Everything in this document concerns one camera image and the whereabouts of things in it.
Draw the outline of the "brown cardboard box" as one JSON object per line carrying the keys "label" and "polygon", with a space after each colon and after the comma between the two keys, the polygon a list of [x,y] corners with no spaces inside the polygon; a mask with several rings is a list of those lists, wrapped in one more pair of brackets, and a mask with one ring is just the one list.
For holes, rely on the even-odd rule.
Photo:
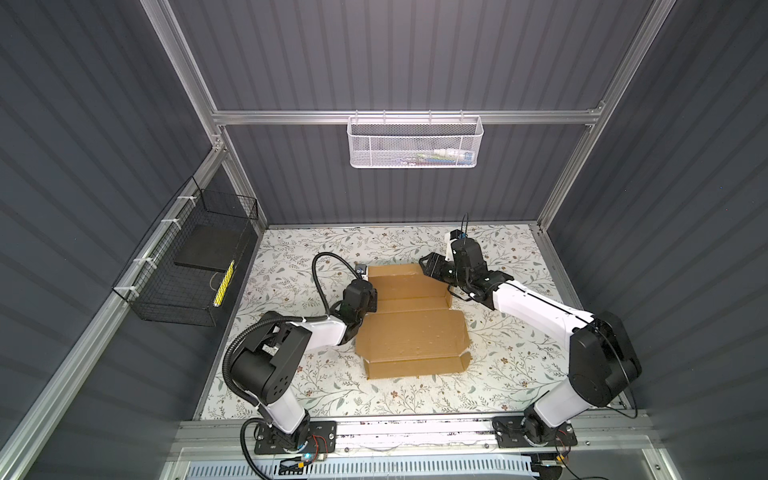
{"label": "brown cardboard box", "polygon": [[471,362],[464,313],[451,307],[448,285],[417,264],[368,268],[377,311],[354,339],[369,380],[457,374]]}

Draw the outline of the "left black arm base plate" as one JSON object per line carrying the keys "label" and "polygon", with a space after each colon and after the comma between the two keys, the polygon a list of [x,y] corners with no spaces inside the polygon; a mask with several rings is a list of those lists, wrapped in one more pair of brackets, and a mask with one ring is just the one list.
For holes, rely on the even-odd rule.
{"label": "left black arm base plate", "polygon": [[333,453],[336,449],[337,427],[335,421],[310,420],[288,434],[277,427],[259,426],[255,433],[253,452],[257,455]]}

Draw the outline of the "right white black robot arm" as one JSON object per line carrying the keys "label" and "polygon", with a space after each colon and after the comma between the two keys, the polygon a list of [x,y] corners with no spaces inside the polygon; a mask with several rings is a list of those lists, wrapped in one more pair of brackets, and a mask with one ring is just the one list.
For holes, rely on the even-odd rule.
{"label": "right white black robot arm", "polygon": [[447,234],[445,254],[432,252],[418,264],[424,275],[460,289],[465,301],[518,318],[565,349],[566,379],[524,410],[521,428],[535,445],[551,441],[581,413],[608,406],[642,374],[620,318],[570,307],[490,269],[479,243],[461,230]]}

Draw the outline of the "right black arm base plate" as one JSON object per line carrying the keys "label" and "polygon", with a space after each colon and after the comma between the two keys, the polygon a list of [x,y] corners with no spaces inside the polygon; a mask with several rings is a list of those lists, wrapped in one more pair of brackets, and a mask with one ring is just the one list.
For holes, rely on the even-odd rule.
{"label": "right black arm base plate", "polygon": [[501,448],[574,447],[578,444],[570,423],[557,429],[523,414],[501,415],[491,419],[497,444]]}

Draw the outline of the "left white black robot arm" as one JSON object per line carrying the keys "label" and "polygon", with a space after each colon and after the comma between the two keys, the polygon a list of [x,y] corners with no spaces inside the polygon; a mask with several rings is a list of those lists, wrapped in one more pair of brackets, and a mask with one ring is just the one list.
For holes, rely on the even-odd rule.
{"label": "left white black robot arm", "polygon": [[222,358],[227,388],[256,407],[277,432],[302,443],[310,416],[291,391],[304,354],[350,342],[365,316],[377,310],[377,291],[365,279],[354,279],[342,299],[324,316],[284,316],[270,311],[246,328]]}

